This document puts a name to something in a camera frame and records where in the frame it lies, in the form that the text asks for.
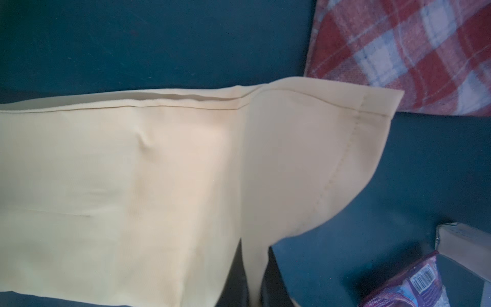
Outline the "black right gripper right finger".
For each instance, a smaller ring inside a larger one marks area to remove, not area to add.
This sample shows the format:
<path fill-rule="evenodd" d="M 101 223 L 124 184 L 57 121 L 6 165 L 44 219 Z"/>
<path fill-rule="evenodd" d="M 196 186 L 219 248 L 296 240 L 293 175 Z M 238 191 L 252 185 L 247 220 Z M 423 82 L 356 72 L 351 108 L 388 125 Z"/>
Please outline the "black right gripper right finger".
<path fill-rule="evenodd" d="M 263 307 L 294 307 L 285 283 L 281 276 L 273 249 L 268 250 L 268 264 L 265 270 L 261 289 Z"/>

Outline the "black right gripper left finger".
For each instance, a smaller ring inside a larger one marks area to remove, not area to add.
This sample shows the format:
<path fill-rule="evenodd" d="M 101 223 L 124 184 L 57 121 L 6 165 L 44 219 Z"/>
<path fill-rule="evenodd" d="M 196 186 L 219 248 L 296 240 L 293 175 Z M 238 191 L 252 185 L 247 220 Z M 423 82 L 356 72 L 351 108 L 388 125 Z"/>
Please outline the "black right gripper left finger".
<path fill-rule="evenodd" d="M 242 241 L 240 240 L 225 286 L 216 303 L 216 307 L 248 307 L 249 292 L 242 259 Z"/>

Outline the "yellow tan skirt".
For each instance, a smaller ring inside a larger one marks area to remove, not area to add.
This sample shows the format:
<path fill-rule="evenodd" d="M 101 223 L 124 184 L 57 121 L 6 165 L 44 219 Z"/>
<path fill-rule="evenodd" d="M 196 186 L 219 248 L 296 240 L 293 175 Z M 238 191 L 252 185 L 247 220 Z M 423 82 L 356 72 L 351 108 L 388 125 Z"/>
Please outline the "yellow tan skirt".
<path fill-rule="evenodd" d="M 285 78 L 1 106 L 1 290 L 103 305 L 213 306 L 268 248 L 369 183 L 401 90 Z"/>

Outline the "red plaid skirt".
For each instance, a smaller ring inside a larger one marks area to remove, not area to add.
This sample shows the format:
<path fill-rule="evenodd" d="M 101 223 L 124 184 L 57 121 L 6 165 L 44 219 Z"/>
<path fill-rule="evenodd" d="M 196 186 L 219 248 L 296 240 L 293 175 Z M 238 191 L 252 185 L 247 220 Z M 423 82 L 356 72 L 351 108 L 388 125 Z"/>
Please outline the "red plaid skirt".
<path fill-rule="evenodd" d="M 404 91 L 400 112 L 490 115 L 489 1 L 318 1 L 309 78 Z"/>

